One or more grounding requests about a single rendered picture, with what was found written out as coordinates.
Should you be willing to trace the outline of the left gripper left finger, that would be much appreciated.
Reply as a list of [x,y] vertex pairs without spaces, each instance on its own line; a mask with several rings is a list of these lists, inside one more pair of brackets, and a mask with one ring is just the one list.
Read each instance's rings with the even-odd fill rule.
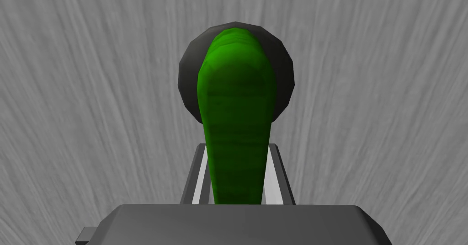
[[187,177],[180,204],[209,204],[212,190],[205,144],[199,144]]

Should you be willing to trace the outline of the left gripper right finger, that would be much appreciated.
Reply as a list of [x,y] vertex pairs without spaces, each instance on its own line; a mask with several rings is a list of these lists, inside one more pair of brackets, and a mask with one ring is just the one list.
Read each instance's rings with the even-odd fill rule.
[[296,204],[279,148],[276,144],[269,144],[263,192],[262,203],[264,204]]

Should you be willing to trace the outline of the green door handle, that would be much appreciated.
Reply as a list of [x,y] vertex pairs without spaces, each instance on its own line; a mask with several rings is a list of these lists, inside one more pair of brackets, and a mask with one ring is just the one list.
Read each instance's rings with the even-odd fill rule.
[[284,44],[260,26],[225,23],[189,43],[178,89],[203,126],[215,204],[262,203],[271,125],[294,86]]

